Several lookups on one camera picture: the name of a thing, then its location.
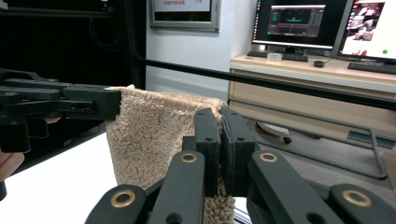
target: wooden desk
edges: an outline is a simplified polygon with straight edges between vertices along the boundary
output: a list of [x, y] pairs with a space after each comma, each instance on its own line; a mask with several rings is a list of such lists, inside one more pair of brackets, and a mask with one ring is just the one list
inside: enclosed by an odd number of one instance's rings
[[[323, 68], [316, 68], [313, 65], [315, 60], [326, 62], [328, 59], [312, 56], [308, 63], [269, 62], [264, 58], [248, 57], [244, 54], [232, 59], [231, 72], [396, 99], [396, 76], [394, 75], [350, 70], [347, 69], [348, 62], [339, 60], [331, 60]], [[396, 112], [393, 111], [236, 82], [230, 84], [229, 98], [231, 109], [244, 116], [308, 133], [360, 143], [347, 138], [352, 128], [338, 123], [341, 122], [373, 129], [378, 136], [396, 139]], [[266, 107], [286, 110], [288, 113]], [[307, 115], [314, 119], [292, 113]]]

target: fluffy textured cloth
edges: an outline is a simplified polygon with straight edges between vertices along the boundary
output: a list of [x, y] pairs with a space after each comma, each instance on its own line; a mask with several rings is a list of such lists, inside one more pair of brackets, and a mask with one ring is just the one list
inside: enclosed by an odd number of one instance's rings
[[[163, 179], [172, 157], [181, 150], [182, 137], [194, 135], [194, 114], [210, 107], [221, 130], [219, 99], [180, 93], [121, 91], [120, 114], [106, 123], [114, 172], [118, 184], [146, 189]], [[232, 197], [219, 185], [219, 197], [205, 198], [205, 223], [233, 223]]]

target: black metal rod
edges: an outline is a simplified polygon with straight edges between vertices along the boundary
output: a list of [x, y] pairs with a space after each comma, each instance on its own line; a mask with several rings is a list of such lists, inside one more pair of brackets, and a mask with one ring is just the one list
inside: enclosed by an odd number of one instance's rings
[[0, 16], [18, 17], [113, 18], [115, 15], [116, 13], [112, 11], [83, 11], [28, 7], [9, 7], [7, 10], [0, 11]]
[[175, 64], [175, 63], [164, 63], [164, 62], [152, 61], [152, 60], [147, 60], [147, 59], [142, 59], [142, 58], [139, 58], [137, 60], [140, 63], [147, 65], [147, 66], [153, 66], [153, 67], [175, 70], [175, 71], [179, 71], [179, 72], [191, 73], [191, 74], [200, 75], [200, 76], [204, 76], [204, 77], [215, 77], [215, 78], [220, 78], [220, 79], [225, 79], [225, 80], [230, 80], [230, 81], [235, 81], [235, 82], [241, 82], [241, 83], [246, 83], [246, 84], [255, 85], [255, 86], [276, 89], [276, 90], [280, 90], [280, 91], [290, 91], [290, 92], [295, 92], [295, 93], [300, 93], [300, 94], [305, 94], [305, 95], [317, 96], [317, 97], [330, 99], [330, 100], [352, 103], [352, 104], [356, 104], [356, 105], [367, 105], [367, 106], [371, 106], [371, 107], [377, 107], [377, 108], [381, 108], [381, 109], [396, 111], [396, 101], [390, 100], [390, 99], [381, 99], [381, 98], [377, 98], [377, 97], [365, 96], [365, 95], [349, 93], [349, 92], [344, 92], [344, 91], [327, 90], [327, 89], [323, 89], [323, 88], [305, 86], [305, 85], [300, 85], [300, 84], [275, 81], [275, 80], [266, 79], [266, 78], [262, 78], [262, 77], [258, 78], [258, 77], [244, 76], [244, 75], [236, 75], [236, 74], [228, 73], [228, 72], [220, 72], [220, 71], [216, 71], [216, 70], [203, 69], [203, 68], [192, 67], [192, 66], [187, 66], [187, 65], [180, 65], [180, 64]]

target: monitor stand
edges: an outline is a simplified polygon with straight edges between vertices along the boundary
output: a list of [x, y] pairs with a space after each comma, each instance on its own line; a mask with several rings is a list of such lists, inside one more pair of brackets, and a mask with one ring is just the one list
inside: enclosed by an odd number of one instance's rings
[[288, 47], [285, 47], [283, 50], [275, 50], [275, 53], [304, 55], [303, 53], [297, 53], [295, 48]]

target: monitor screen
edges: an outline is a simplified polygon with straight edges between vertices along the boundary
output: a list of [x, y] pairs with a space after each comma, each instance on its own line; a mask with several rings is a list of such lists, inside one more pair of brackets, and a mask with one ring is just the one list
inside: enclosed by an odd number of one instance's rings
[[338, 53], [396, 61], [395, 0], [354, 0]]
[[252, 43], [332, 49], [347, 0], [258, 0]]

